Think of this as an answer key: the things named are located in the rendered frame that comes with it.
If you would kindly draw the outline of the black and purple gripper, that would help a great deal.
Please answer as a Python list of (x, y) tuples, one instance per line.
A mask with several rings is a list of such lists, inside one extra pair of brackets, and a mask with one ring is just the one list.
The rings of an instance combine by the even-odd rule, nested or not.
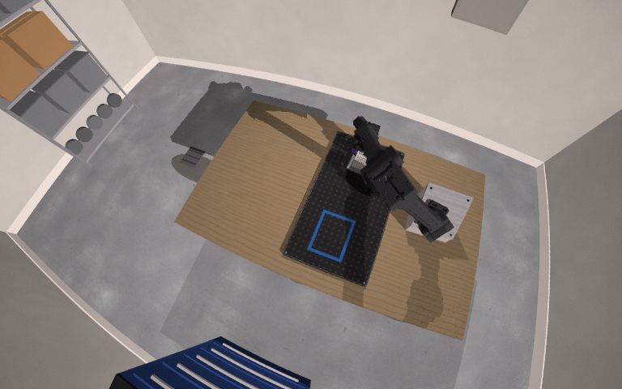
[(361, 143), (356, 140), (351, 152), (356, 156), (358, 151), (363, 152), (364, 156), (366, 156), (363, 146), (361, 146)]

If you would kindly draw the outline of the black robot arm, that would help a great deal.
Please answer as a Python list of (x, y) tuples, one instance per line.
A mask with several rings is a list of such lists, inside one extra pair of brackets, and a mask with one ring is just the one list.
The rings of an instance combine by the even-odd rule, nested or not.
[(372, 124), (362, 116), (353, 121), (354, 137), (362, 143), (367, 157), (366, 166), (360, 170), (362, 179), (369, 188), (377, 189), (389, 209), (402, 209), (413, 216), (427, 240), (435, 241), (454, 228), (446, 216), (449, 209), (433, 200), (428, 205), (423, 202), (400, 168), (403, 159), (391, 145), (386, 150), (381, 148), (378, 141), (381, 126)]

